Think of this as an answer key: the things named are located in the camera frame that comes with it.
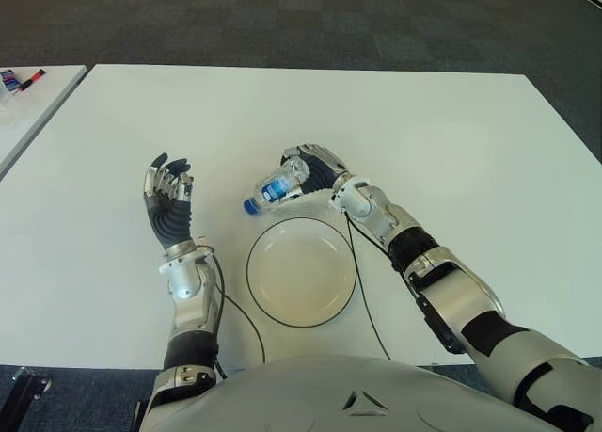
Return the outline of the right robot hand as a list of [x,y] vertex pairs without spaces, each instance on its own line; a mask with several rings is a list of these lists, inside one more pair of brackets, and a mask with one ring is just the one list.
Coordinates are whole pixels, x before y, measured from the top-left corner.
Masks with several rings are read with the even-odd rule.
[[280,165],[293,172],[293,187],[283,201],[325,189],[332,189],[343,175],[348,175],[347,166],[337,155],[317,144],[302,144],[286,149]]

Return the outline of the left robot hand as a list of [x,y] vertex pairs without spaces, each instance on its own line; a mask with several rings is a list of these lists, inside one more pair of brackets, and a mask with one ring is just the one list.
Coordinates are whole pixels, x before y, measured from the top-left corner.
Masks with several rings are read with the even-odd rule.
[[185,158],[169,162],[168,155],[161,153],[146,171],[143,199],[151,229],[163,249],[191,239],[190,168]]

